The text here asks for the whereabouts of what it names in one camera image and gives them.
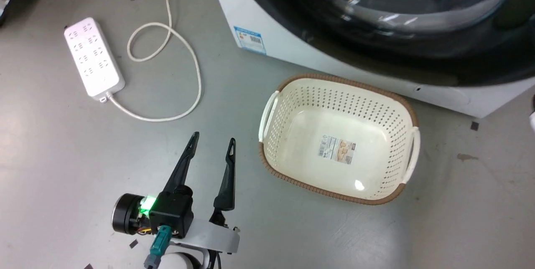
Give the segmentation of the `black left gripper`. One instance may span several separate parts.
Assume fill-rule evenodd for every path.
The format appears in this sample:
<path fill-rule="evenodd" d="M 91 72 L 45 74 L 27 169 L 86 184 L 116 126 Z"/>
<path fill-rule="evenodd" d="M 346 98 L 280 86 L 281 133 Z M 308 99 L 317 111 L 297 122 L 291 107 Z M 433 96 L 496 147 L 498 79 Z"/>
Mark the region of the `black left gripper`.
<path fill-rule="evenodd" d="M 162 226 L 171 228 L 171 237 L 182 239 L 193 221 L 193 191 L 185 186 L 189 165 L 196 153 L 199 132 L 194 132 L 170 175 L 163 192 L 157 198 L 125 193 L 115 203 L 112 213 L 113 230 L 129 235 L 155 235 Z M 236 170 L 235 138 L 231 138 L 225 161 L 226 168 L 220 190 L 214 199 L 210 222 L 225 225 L 226 211 L 235 208 Z"/>

